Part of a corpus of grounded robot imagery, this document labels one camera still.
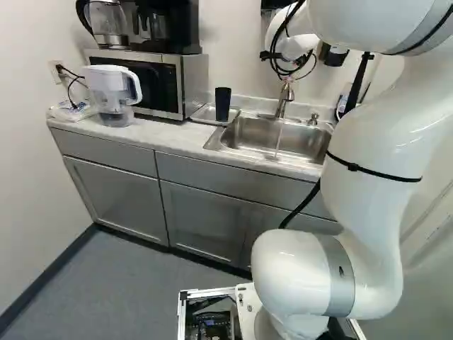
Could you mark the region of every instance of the microwave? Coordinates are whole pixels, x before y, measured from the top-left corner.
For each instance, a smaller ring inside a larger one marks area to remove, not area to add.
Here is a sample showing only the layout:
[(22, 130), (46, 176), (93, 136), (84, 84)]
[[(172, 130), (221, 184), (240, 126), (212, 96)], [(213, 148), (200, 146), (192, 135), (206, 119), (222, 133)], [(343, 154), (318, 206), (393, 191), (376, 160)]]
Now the microwave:
[(128, 50), (85, 50), (89, 64), (127, 67), (140, 79), (143, 99), (135, 113), (185, 120), (209, 98), (208, 55), (167, 55)]

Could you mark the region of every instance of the countertop edge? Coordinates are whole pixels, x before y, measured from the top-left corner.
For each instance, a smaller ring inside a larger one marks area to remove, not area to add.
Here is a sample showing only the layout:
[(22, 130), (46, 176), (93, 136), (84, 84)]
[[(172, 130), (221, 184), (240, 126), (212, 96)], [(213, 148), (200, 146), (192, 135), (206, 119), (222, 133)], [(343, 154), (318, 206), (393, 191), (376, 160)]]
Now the countertop edge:
[(164, 145), (161, 143), (153, 143), (153, 142), (141, 142), (139, 140), (134, 140), (132, 138), (123, 137), (122, 135), (107, 135), (103, 134), (102, 132), (88, 130), (86, 128), (82, 128), (77, 125), (77, 123), (64, 123), (59, 122), (58, 120), (48, 118), (47, 119), (47, 126), (49, 128), (56, 128), (59, 130), (65, 130), (69, 132), (79, 133), (80, 135), (86, 135), (89, 137), (97, 137), (102, 138), (104, 140), (110, 140), (112, 142), (120, 142), (126, 145), (133, 145), (135, 147), (143, 147), (145, 149), (152, 149), (156, 152), (165, 152), (168, 154), (174, 154), (177, 156), (182, 157), (189, 157), (193, 159), (199, 159), (201, 161), (217, 163), (221, 165), (227, 166), (235, 166), (238, 168), (252, 170), (252, 171), (259, 171), (266, 174), (276, 175), (276, 176), (283, 176), (290, 179), (296, 179), (300, 181), (306, 181), (310, 183), (316, 183), (321, 176), (321, 171), (317, 169), (310, 169), (309, 173), (307, 171), (302, 171), (301, 169), (296, 169), (295, 167), (283, 167), (278, 164), (271, 164), (269, 161), (261, 161), (256, 159), (247, 159), (246, 157), (227, 157), (225, 154), (221, 152), (211, 151), (207, 149), (203, 149), (201, 146), (201, 150), (199, 152), (189, 149), (183, 149), (180, 147), (172, 147), (168, 145)]

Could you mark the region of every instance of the electrical outlet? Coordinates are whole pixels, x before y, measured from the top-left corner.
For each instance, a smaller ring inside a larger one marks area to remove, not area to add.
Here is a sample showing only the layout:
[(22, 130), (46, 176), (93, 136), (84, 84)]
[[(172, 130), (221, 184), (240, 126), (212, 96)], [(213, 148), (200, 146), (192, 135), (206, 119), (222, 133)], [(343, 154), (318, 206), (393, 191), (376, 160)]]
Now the electrical outlet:
[(59, 73), (57, 70), (57, 65), (58, 64), (63, 65), (63, 62), (61, 60), (50, 60), (48, 62), (48, 64), (49, 64), (50, 74), (52, 75), (54, 82), (56, 84), (61, 84), (62, 78), (59, 76)]

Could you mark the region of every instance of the black strap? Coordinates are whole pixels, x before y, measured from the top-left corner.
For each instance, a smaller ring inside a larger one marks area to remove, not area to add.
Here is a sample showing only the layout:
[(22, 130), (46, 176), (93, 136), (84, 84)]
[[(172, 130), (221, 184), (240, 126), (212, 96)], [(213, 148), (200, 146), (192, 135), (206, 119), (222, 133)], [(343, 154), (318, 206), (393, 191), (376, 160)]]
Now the black strap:
[(418, 183), (422, 180), (422, 177), (416, 179), (416, 178), (407, 178), (407, 177), (399, 177), (399, 176), (383, 174), (382, 172), (362, 168), (359, 164), (345, 161), (341, 158), (338, 158), (337, 156), (334, 156), (329, 151), (327, 151), (326, 154), (334, 161), (340, 163), (341, 165), (346, 166), (349, 171), (354, 171), (354, 172), (360, 171), (360, 172), (363, 172), (364, 174), (381, 177), (383, 179), (389, 179), (391, 181), (406, 182), (406, 183)]
[(354, 82), (351, 86), (351, 91), (348, 96), (348, 101), (346, 103), (346, 108), (344, 114), (341, 115), (342, 118), (346, 113), (351, 111), (355, 106), (357, 106), (357, 102), (359, 101), (359, 94), (360, 89), (362, 88), (362, 82), (365, 77), (365, 72), (367, 71), (367, 65), (369, 60), (373, 60), (374, 55), (369, 52), (365, 52), (362, 55), (362, 61), (360, 63), (359, 69), (357, 74), (355, 75)]
[(262, 62), (264, 62), (265, 60), (271, 59), (271, 58), (283, 59), (281, 53), (271, 53), (269, 51), (261, 51), (260, 52), (260, 59), (261, 59)]
[(448, 20), (448, 18), (453, 14), (453, 5), (450, 6), (446, 14), (442, 17), (442, 19), (439, 21), (439, 23), (419, 42), (416, 44), (410, 46), (409, 48), (406, 48), (403, 51), (397, 52), (397, 53), (385, 53), (385, 55), (403, 55), (404, 53), (410, 52), (417, 47), (420, 47), (424, 43), (426, 43)]

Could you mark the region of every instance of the cabinet door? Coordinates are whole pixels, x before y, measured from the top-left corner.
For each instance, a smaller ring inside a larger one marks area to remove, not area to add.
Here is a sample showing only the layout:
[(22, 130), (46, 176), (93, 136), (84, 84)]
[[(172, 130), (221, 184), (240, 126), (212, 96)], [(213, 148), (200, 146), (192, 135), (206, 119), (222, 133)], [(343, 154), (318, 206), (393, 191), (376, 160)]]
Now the cabinet door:
[[(315, 185), (306, 181), (163, 152), (156, 152), (156, 163), (159, 178), (165, 181), (286, 210), (296, 208)], [(321, 195), (316, 195), (304, 212), (333, 219)]]
[(64, 157), (94, 220), (167, 245), (164, 209), (156, 179)]
[[(254, 241), (267, 230), (277, 229), (280, 223), (289, 215), (290, 211), (255, 205), (250, 212), (251, 226), (247, 229), (246, 240), (241, 253), (241, 267), (250, 269), (251, 251)], [(337, 222), (319, 217), (299, 214), (287, 226), (290, 230), (300, 230), (314, 234), (338, 235), (343, 227)]]
[(238, 266), (253, 204), (161, 181), (172, 247)]

